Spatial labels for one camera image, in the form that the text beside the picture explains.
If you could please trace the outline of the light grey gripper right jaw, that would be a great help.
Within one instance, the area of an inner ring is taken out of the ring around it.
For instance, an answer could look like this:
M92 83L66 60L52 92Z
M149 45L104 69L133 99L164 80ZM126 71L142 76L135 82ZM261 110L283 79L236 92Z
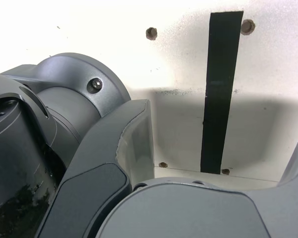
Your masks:
M260 190L157 181L123 199L99 238L298 238L298 143L280 182Z

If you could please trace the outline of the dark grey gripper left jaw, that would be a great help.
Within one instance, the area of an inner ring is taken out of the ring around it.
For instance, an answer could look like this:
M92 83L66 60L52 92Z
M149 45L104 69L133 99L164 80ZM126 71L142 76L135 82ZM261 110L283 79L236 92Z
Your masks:
M130 100L84 136L36 234L93 238L136 184L154 178L149 100Z

